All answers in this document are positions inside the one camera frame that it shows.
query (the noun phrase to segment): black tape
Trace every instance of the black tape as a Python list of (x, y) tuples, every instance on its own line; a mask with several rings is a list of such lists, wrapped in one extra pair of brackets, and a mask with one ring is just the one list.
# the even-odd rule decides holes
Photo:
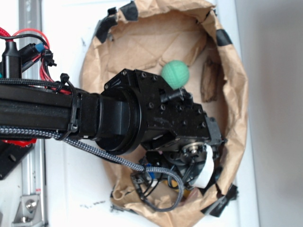
[(117, 13), (117, 9), (115, 7), (110, 8), (110, 9), (107, 10), (107, 15), (108, 16), (114, 15), (116, 13)]
[(217, 44), (218, 46), (226, 46), (232, 44), (230, 37), (224, 29), (219, 29), (216, 31)]
[(205, 215), (209, 214), (215, 217), (220, 217), (228, 203), (231, 200), (237, 199), (237, 197), (238, 187), (232, 184), (225, 196), (222, 196), (216, 202), (201, 210), (201, 212)]
[(126, 20), (128, 21), (138, 20), (138, 10), (133, 1), (131, 1), (125, 6), (122, 6), (120, 9), (123, 12), (123, 15), (125, 16)]
[(112, 26), (116, 26), (118, 23), (116, 21), (116, 16), (106, 17), (98, 22), (96, 27), (95, 36), (104, 43), (107, 39), (107, 34)]

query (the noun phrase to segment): gray braided cable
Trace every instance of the gray braided cable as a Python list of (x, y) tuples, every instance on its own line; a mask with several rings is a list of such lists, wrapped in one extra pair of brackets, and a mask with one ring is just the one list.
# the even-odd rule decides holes
[[(54, 139), (59, 139), (62, 134), (55, 132), (55, 131), (44, 131), (44, 130), (36, 130), (36, 129), (24, 129), (24, 128), (16, 128), (16, 127), (9, 127), (9, 126), (0, 126), (0, 134), (6, 134), (6, 135), (28, 135), (28, 136), (33, 136), (33, 137), (44, 137), (44, 138), (54, 138)], [(64, 138), (63, 139), (64, 142), (72, 145), (73, 147), (82, 149), (88, 153), (91, 153), (93, 155), (99, 156), (101, 158), (105, 158), (114, 162), (118, 162), (124, 166), (127, 166), (135, 171), (139, 171), (139, 172), (154, 172), (154, 173), (163, 173), (163, 174), (167, 174), (171, 177), (173, 177), (176, 182), (178, 183), (178, 187), (179, 187), (179, 192), (178, 192), (178, 196), (176, 199), (176, 202), (169, 208), (163, 208), (163, 209), (159, 209), (155, 206), (153, 206), (152, 204), (149, 204), (154, 210), (158, 211), (158, 212), (167, 212), (170, 210), (175, 209), (178, 204), (180, 203), (182, 197), (183, 197), (183, 192), (184, 192), (184, 185), (182, 182), (182, 179), (172, 170), (170, 169), (166, 169), (166, 168), (162, 168), (162, 167), (144, 167), (140, 164), (136, 164), (133, 163), (131, 161), (128, 161), (124, 158), (115, 156), (115, 155), (111, 155), (109, 153), (107, 153), (104, 150), (101, 150), (99, 148), (93, 147), (91, 145), (85, 144), (83, 142), (80, 142), (78, 140), (72, 140), (70, 138)]]

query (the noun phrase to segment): bolt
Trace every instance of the bolt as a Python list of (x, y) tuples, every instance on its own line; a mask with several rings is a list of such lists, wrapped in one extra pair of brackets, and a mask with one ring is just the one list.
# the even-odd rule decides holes
[(144, 78), (146, 78), (146, 77), (147, 77), (147, 75), (146, 75), (145, 72), (141, 73), (141, 78), (142, 78), (142, 79), (144, 79)]
[(149, 109), (153, 109), (154, 108), (154, 104), (152, 102), (148, 103), (148, 108)]
[(166, 110), (166, 106), (164, 104), (161, 104), (160, 109), (164, 111)]

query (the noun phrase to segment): screw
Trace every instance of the screw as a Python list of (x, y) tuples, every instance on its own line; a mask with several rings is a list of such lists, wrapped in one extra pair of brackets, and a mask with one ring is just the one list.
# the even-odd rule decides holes
[(29, 222), (30, 220), (29, 220), (28, 217), (24, 216), (24, 217), (22, 217), (22, 218), (20, 219), (20, 221), (21, 221), (21, 223), (27, 223), (27, 222)]
[(203, 129), (206, 128), (205, 122), (201, 123), (200, 125), (201, 125), (201, 128), (203, 128)]
[(28, 209), (29, 212), (32, 212), (37, 206), (37, 202), (35, 202), (34, 200), (28, 200), (25, 203), (25, 207)]
[(166, 106), (164, 104), (161, 104), (160, 109), (164, 111), (166, 109)]
[(141, 78), (142, 78), (142, 79), (144, 79), (144, 78), (146, 78), (146, 77), (147, 77), (147, 75), (146, 75), (145, 72), (141, 73)]
[(158, 80), (158, 76), (153, 75), (152, 80), (153, 80), (153, 82), (156, 82)]
[(148, 103), (148, 108), (149, 109), (153, 109), (154, 108), (154, 104), (152, 102)]

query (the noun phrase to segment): green ball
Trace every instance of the green ball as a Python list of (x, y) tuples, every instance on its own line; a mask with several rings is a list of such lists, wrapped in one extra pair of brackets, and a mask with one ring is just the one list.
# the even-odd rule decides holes
[(184, 62), (173, 60), (164, 65), (161, 76), (175, 90), (188, 82), (189, 70)]

